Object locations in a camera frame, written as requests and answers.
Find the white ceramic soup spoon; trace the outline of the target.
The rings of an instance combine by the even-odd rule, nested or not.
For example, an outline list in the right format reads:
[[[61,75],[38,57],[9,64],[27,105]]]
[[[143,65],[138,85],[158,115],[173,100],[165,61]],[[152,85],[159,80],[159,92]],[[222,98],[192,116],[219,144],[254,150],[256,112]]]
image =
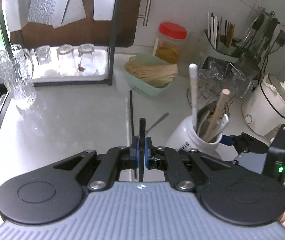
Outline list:
[[[211,142],[219,133],[222,133],[222,131],[226,128],[226,126],[229,123],[229,116],[227,114],[223,115],[221,120],[218,122],[216,127],[210,132],[209,134],[209,142]]]

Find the white ceramic utensil jar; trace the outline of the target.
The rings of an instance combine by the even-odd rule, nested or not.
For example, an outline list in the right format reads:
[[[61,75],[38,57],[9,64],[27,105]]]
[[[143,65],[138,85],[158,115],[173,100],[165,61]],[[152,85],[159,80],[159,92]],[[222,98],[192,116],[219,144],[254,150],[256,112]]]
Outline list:
[[[221,139],[222,133],[217,135],[213,142],[206,142],[201,139],[193,129],[192,116],[188,116],[174,130],[165,146],[173,148],[176,151],[184,150],[186,152],[195,148],[202,153],[221,159],[220,155],[216,152]]]

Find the large steel spoon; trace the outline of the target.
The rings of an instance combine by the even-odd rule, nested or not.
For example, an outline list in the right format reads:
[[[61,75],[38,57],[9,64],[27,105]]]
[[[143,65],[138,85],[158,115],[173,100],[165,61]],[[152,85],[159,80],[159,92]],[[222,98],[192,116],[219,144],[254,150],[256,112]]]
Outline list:
[[[203,123],[206,121],[209,115],[214,113],[216,105],[217,105],[217,101],[213,101],[211,103],[208,103],[207,105],[205,105],[203,108],[201,108],[198,111],[198,114],[197,114],[198,123],[197,123],[197,131],[196,131],[198,136],[200,136],[200,130],[202,129]]]

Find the black chopstick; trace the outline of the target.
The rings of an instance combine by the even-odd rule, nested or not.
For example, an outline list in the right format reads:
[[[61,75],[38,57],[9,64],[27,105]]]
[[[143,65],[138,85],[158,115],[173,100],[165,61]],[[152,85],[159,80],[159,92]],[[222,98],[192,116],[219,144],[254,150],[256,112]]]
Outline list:
[[[145,166],[145,135],[146,135],[146,119],[139,119],[139,176],[138,181],[143,182],[143,173]]]
[[[130,127],[131,127],[131,139],[134,139],[134,115],[133,115],[133,95],[132,90],[130,90]],[[137,179],[137,171],[134,169],[134,179]]]

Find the brown wooden chopstick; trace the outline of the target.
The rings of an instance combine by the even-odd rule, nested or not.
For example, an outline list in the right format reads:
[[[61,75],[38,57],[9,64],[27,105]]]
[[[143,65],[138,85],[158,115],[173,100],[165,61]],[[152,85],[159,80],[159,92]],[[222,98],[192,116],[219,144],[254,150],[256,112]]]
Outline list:
[[[211,133],[216,128],[216,126],[218,124],[218,120],[224,112],[225,105],[227,104],[227,102],[229,101],[229,98],[230,98],[230,93],[231,93],[230,90],[228,90],[226,88],[224,88],[221,91],[221,94],[219,96],[219,100],[217,102],[215,111],[212,115],[209,126],[207,127],[206,133],[204,135],[204,140],[206,142],[210,142],[210,140],[211,140],[210,139]]]

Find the white chopstick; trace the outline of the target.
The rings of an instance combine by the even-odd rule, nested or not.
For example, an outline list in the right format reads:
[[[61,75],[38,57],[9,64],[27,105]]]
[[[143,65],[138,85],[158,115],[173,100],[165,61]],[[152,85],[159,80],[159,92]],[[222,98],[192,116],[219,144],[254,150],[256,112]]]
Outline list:
[[[127,139],[127,146],[130,146],[131,145],[131,125],[130,125],[129,98],[125,98],[125,110],[126,110],[126,139]]]
[[[197,99],[198,99],[198,65],[191,63],[189,65],[190,74],[190,91],[192,105],[192,125],[194,130],[197,130]]]

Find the white electric cooker pot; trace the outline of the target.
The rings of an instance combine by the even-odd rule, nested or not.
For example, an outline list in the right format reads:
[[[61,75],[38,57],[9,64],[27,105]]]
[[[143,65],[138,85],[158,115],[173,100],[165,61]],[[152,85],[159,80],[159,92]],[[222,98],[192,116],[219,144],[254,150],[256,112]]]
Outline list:
[[[242,114],[249,128],[260,136],[285,124],[285,80],[267,73],[243,103]]]

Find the green basket of sticks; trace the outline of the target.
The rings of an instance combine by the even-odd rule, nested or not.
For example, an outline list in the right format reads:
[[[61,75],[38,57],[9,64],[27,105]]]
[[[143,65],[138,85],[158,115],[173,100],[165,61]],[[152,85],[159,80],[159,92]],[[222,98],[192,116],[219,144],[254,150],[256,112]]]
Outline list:
[[[129,86],[148,97],[156,97],[178,75],[178,66],[152,55],[132,56],[124,65],[125,78]]]

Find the upturned drinking glass right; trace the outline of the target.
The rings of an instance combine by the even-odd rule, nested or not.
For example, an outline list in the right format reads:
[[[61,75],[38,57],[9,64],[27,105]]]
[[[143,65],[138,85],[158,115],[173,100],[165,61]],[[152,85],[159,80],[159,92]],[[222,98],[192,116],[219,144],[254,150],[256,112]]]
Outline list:
[[[78,48],[78,69],[81,75],[93,75],[97,68],[93,60],[94,45],[81,44]]]

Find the upturned drinking glass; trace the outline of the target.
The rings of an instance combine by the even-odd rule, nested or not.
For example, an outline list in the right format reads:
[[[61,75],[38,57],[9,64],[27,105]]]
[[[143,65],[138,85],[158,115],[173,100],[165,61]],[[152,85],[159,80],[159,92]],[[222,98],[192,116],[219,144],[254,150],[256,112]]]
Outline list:
[[[78,48],[78,69],[81,75],[93,75],[97,68],[93,60],[94,45],[81,44]]]
[[[70,44],[64,44],[57,48],[57,61],[60,76],[74,76],[77,73],[74,48]]]
[[[39,66],[51,63],[50,46],[40,46],[35,50],[37,63]]]

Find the upturned drinking glass middle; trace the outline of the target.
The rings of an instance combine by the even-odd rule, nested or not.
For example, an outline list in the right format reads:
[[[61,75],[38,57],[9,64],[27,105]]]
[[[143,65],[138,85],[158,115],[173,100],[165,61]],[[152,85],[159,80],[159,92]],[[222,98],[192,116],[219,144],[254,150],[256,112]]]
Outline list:
[[[74,76],[77,73],[74,48],[70,44],[64,44],[57,48],[57,61],[60,76]]]

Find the green chopstick holder caddy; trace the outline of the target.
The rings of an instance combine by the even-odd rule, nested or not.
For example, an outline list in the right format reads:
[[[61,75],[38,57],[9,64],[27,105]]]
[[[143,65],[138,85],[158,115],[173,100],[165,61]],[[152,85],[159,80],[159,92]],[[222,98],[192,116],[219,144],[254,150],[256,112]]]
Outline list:
[[[259,13],[242,36],[236,36],[236,26],[212,12],[207,13],[207,28],[201,39],[201,66],[211,61],[235,63],[242,56],[266,60],[285,46],[284,25],[274,11],[258,7]]]

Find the red lid plastic jar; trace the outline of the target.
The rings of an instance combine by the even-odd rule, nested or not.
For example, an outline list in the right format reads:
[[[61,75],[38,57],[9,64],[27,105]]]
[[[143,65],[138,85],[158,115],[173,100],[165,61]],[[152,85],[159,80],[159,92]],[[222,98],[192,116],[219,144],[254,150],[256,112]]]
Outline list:
[[[155,39],[153,55],[169,64],[176,64],[180,58],[187,30],[179,24],[162,22]]]

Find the upturned drinking glass left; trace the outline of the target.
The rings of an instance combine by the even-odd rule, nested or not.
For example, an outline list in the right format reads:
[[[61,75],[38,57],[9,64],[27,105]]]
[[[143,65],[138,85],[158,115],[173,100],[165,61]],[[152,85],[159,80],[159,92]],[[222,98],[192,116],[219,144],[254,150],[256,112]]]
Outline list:
[[[35,50],[37,63],[39,66],[51,63],[50,46],[40,46]]]

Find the black dish rack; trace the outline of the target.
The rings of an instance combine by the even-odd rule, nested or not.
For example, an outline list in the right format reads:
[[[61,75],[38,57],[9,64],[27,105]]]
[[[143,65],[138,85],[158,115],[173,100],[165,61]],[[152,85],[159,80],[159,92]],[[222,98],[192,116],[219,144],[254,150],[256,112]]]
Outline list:
[[[117,41],[117,32],[118,32],[118,24],[119,24],[119,11],[120,11],[120,3],[121,0],[115,0],[115,5],[113,9],[113,16],[110,23],[110,36],[108,41],[104,44],[107,47],[107,77],[101,80],[93,80],[90,79],[89,76],[67,76],[67,77],[51,77],[48,81],[45,79],[39,79],[36,81],[35,86],[60,86],[60,85],[98,85],[98,84],[106,84],[111,86],[113,81],[113,68],[114,68],[114,54],[115,47]],[[11,42],[9,39],[9,35],[6,28],[6,23],[4,20],[4,12],[2,8],[2,0],[0,0],[0,29],[2,33],[2,38],[4,42],[4,46],[7,50],[11,47]],[[85,26],[78,25],[77,28],[73,29],[68,26],[62,26],[57,29],[53,29],[52,27],[44,27],[44,30],[48,31],[49,34],[46,36],[48,43],[53,43],[54,45],[63,45],[65,43],[70,44],[79,44],[85,40],[84,37],[81,36],[80,31],[85,29]]]

